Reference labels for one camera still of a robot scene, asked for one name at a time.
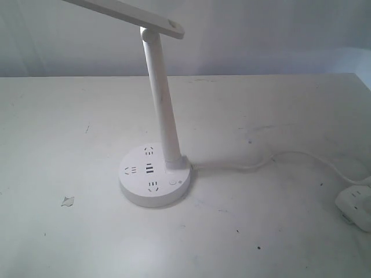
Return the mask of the white desk lamp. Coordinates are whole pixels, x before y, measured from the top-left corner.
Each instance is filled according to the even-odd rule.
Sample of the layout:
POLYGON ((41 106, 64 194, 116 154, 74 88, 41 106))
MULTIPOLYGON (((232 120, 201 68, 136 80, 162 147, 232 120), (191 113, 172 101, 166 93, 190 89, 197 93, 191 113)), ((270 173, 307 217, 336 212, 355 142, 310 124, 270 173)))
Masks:
POLYGON ((180 151, 160 36, 183 39, 183 27, 121 1, 72 4, 140 28, 161 141, 131 150, 119 165, 119 182, 125 197, 141 207, 163 207, 178 201, 190 185, 191 163, 180 151))

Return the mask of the white power strip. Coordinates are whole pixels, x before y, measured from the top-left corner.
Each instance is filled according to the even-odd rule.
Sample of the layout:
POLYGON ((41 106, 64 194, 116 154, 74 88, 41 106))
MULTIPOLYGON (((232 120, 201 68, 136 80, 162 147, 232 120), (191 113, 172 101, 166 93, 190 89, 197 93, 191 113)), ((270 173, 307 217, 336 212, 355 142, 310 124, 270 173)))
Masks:
POLYGON ((348 222, 370 233, 370 187, 350 186, 339 193, 335 204, 348 222))

